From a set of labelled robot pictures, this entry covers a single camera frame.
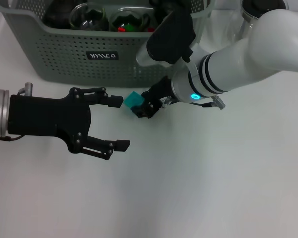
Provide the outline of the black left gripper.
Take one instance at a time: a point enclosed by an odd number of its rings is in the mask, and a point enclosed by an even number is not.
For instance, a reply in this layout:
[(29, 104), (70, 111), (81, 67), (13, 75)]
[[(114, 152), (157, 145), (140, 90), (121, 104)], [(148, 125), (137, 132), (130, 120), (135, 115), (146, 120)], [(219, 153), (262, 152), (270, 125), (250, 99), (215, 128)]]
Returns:
[(74, 89), (61, 99), (11, 95), (8, 133), (61, 139), (69, 152), (81, 153), (91, 125), (89, 105), (119, 108), (122, 96), (109, 96), (105, 87)]

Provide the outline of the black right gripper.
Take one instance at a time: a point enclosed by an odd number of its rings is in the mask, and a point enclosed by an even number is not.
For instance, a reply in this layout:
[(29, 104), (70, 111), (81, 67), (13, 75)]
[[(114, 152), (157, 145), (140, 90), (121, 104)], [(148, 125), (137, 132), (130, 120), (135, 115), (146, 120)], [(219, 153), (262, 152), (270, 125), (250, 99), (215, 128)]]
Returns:
[(171, 87), (171, 79), (165, 76), (158, 83), (152, 86), (149, 90), (144, 91), (141, 96), (146, 102), (149, 112), (145, 105), (135, 105), (130, 109), (138, 118), (152, 118), (157, 111), (162, 107), (161, 99), (165, 97), (171, 98), (171, 104), (179, 102), (173, 93)]

